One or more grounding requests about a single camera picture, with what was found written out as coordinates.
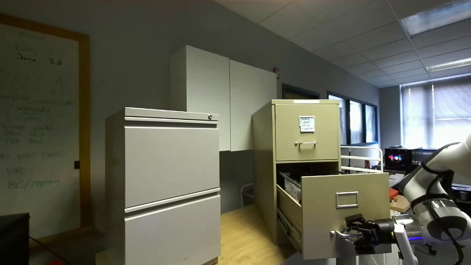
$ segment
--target ceiling light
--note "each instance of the ceiling light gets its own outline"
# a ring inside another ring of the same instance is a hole
[[[471,18],[470,0],[453,0],[434,9],[400,20],[409,36],[436,30]]]
[[[447,62],[447,64],[427,67],[427,71],[428,73],[439,73],[439,71],[447,71],[447,70],[453,70],[453,68],[464,68],[464,67],[470,67],[470,65],[471,65],[471,58],[465,58],[465,59],[459,59],[459,61],[453,61],[453,62]]]

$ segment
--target equipment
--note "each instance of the equipment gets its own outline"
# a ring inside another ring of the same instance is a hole
[[[425,162],[397,183],[396,189],[411,202],[411,215],[420,227],[424,243],[452,243],[458,252],[456,264],[464,260],[459,245],[471,239],[471,218],[456,207],[453,177],[471,179],[471,134],[461,143],[439,149]],[[371,246],[397,243],[405,264],[417,264],[403,226],[387,221],[365,221],[353,215],[346,218],[347,233],[358,254],[371,254]]]

